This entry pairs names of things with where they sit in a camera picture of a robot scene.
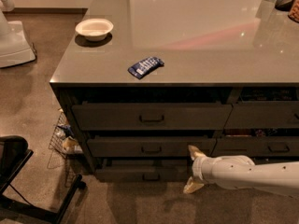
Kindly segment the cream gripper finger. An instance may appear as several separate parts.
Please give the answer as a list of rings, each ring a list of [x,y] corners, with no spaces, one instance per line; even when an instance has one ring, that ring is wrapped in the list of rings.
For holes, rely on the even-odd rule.
[[[197,180],[194,177],[190,177],[186,183],[186,185],[184,186],[183,192],[185,194],[192,194],[194,192],[196,192],[197,190],[201,189],[204,186],[204,184]]]
[[[196,146],[188,145],[188,150],[193,161],[195,161],[197,158],[205,157],[205,153]]]

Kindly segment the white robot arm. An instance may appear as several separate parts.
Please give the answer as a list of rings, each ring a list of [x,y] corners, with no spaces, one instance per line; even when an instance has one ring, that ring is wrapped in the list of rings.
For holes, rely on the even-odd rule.
[[[244,155],[208,157],[198,147],[188,145],[192,175],[183,192],[191,194],[204,185],[223,189],[257,189],[292,198],[299,197],[299,162],[255,164]]]

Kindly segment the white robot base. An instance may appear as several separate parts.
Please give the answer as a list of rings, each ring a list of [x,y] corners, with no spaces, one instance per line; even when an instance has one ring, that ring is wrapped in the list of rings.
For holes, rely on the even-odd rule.
[[[0,68],[36,59],[34,44],[30,42],[21,21],[8,21],[4,11],[14,9],[13,0],[0,0]]]

